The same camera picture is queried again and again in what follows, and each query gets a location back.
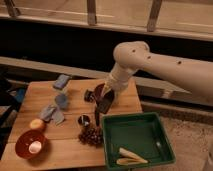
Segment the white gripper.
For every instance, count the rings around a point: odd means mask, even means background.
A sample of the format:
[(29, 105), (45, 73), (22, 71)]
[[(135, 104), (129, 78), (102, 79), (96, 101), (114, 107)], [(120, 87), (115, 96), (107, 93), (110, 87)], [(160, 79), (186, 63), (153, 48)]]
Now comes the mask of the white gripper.
[(130, 68), (124, 68), (119, 64), (115, 64), (111, 72), (106, 78), (105, 85), (102, 88), (101, 96), (104, 96), (111, 89), (121, 92), (128, 87), (129, 79), (134, 75), (134, 71)]

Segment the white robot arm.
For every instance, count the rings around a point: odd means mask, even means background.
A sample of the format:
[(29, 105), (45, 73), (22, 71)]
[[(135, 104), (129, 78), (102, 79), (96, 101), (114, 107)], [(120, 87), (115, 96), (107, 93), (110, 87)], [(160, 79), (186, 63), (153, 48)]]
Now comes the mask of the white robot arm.
[(105, 82), (109, 89), (125, 90), (129, 79), (144, 70), (213, 103), (213, 62), (151, 53), (143, 41), (118, 44), (113, 57), (115, 64)]

